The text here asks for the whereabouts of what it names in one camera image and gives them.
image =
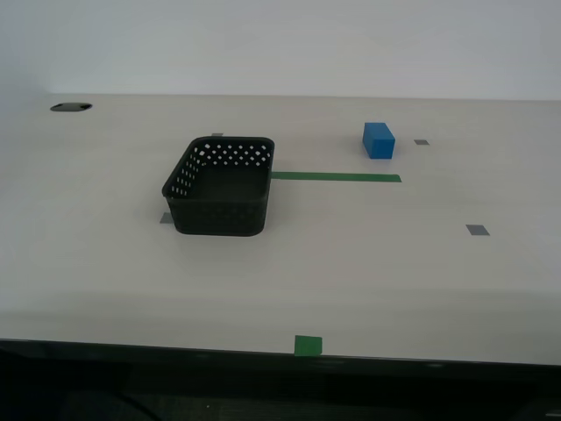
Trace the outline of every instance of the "black basket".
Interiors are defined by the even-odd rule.
[[[267,138],[195,139],[162,194],[184,234],[259,234],[265,226],[274,143]]]

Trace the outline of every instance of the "blue cube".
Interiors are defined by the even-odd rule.
[[[371,160],[391,160],[394,155],[395,137],[386,123],[365,123],[362,143]]]

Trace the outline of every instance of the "white table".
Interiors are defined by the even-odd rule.
[[[12,123],[0,338],[561,364],[561,103],[46,96]],[[277,171],[403,183],[275,180],[260,235],[181,235],[160,190],[213,132],[273,139]]]

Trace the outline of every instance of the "gray tape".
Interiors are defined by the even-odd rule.
[[[466,225],[471,235],[491,235],[483,225]]]
[[[172,218],[172,214],[169,212],[164,213],[160,220],[161,224],[172,224],[173,222],[174,219]]]

